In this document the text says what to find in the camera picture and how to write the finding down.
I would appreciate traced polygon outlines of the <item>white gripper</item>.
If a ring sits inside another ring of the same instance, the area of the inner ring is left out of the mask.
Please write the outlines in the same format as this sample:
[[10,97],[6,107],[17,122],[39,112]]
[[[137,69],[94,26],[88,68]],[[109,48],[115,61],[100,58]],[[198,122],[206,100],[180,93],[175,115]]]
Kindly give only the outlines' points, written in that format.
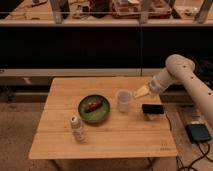
[[142,96],[152,94],[160,94],[167,88],[167,82],[158,76],[153,76],[152,79],[147,84],[141,86],[138,90],[133,92],[134,98],[139,98]]

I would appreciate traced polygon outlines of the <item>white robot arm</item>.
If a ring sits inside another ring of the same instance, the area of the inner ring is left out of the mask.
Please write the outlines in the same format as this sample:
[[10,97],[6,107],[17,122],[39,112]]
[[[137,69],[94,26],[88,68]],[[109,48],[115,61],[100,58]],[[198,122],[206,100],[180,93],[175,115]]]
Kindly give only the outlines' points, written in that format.
[[133,97],[157,95],[173,83],[180,82],[213,129],[213,90],[194,74],[194,70],[195,63],[192,60],[179,54],[170,55],[165,61],[165,67],[134,91]]

